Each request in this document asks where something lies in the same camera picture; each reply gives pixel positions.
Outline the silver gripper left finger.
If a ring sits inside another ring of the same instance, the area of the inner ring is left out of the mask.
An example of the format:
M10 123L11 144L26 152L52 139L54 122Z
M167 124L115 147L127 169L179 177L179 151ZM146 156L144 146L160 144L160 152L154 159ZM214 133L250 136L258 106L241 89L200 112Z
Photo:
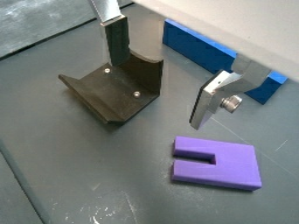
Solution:
M130 58L127 17L122 14L118 0L88 0L107 39L110 64L122 65Z

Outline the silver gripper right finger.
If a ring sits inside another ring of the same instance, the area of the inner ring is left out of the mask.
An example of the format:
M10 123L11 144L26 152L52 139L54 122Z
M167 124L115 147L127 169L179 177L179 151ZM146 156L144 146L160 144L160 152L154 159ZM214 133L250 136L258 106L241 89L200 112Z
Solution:
M231 65L233 72L220 70L200 87L200 92L191 112L190 124L198 130L211 116L226 109L233 113L242 99L238 94L258 88L271 69L239 54Z

